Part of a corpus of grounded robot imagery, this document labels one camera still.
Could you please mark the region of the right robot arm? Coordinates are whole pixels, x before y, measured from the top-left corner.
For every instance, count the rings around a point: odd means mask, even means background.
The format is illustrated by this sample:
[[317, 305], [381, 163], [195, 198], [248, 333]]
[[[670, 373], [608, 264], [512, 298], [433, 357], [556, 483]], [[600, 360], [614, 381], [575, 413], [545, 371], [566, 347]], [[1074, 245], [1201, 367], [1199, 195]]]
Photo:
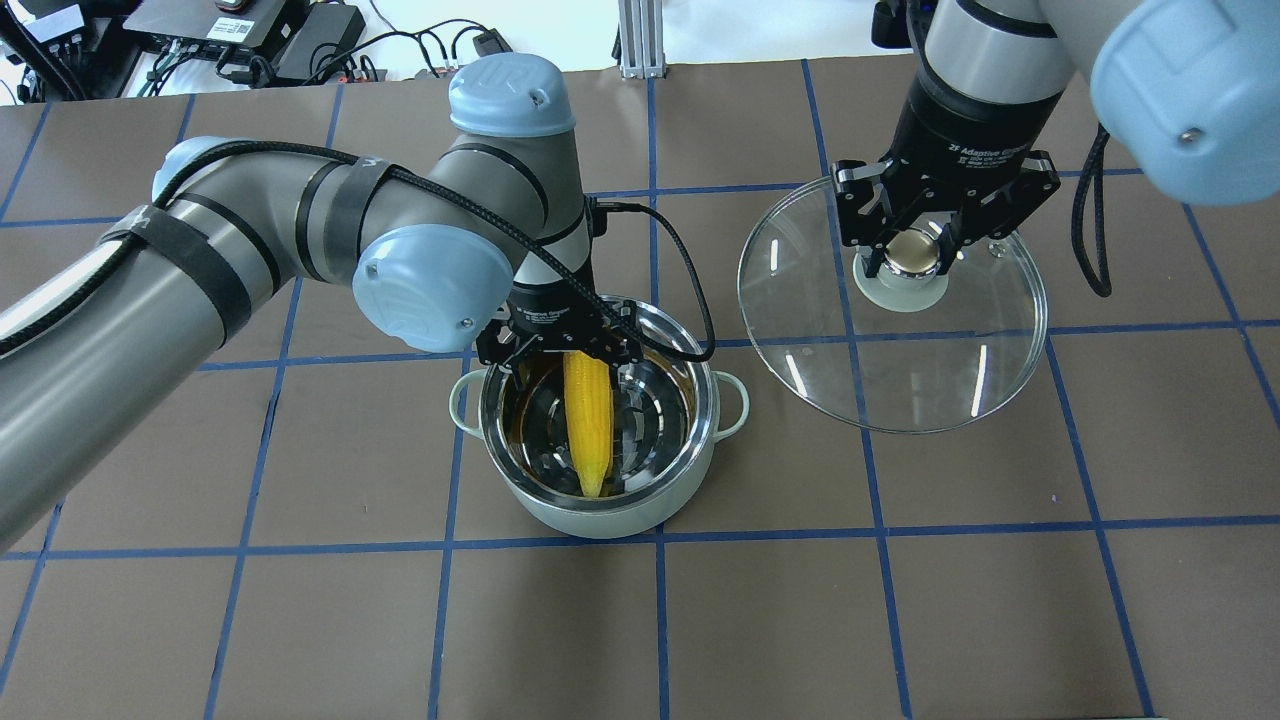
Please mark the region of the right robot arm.
[[1061, 184], [1034, 145], [1074, 76], [1100, 123], [1162, 193], [1230, 206], [1277, 192], [1275, 1], [879, 1], [872, 40], [918, 59], [890, 149], [837, 161], [841, 241], [861, 278], [927, 213], [948, 222], [927, 274], [1015, 231]]

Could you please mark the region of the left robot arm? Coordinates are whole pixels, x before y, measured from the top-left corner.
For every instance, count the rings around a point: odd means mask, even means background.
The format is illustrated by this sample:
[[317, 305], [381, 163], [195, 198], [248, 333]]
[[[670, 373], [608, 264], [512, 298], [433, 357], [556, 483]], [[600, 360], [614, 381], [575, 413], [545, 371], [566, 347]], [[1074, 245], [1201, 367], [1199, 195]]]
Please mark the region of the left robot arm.
[[506, 365], [640, 338], [600, 299], [564, 77], [506, 53], [457, 72], [428, 176], [307, 143], [195, 137], [152, 197], [3, 313], [3, 547], [52, 511], [293, 278], [352, 291], [384, 334]]

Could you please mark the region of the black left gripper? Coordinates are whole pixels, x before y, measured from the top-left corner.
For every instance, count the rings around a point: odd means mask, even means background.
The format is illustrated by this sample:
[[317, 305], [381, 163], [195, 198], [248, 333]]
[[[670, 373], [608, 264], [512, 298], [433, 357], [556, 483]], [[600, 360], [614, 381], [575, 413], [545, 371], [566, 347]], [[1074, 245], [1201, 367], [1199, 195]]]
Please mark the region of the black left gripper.
[[549, 284], [515, 283], [507, 299], [508, 320], [490, 319], [475, 340], [479, 361], [513, 373], [538, 354], [584, 351], [608, 368], [643, 359], [637, 310], [617, 310], [618, 320], [562, 278]]

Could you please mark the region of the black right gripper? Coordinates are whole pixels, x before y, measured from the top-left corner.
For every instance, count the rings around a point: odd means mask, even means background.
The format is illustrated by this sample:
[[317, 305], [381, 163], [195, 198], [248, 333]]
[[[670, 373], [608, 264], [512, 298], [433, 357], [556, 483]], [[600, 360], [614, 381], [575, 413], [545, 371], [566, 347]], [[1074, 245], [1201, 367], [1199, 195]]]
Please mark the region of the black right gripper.
[[996, 104], [911, 86], [881, 168], [837, 164], [868, 173], [847, 188], [855, 205], [838, 220], [845, 246], [868, 249], [861, 274], [876, 278], [890, 242], [925, 213], [954, 214], [936, 240], [938, 277], [978, 240], [1018, 229], [1061, 186], [1051, 156], [1034, 147], [1059, 100]]

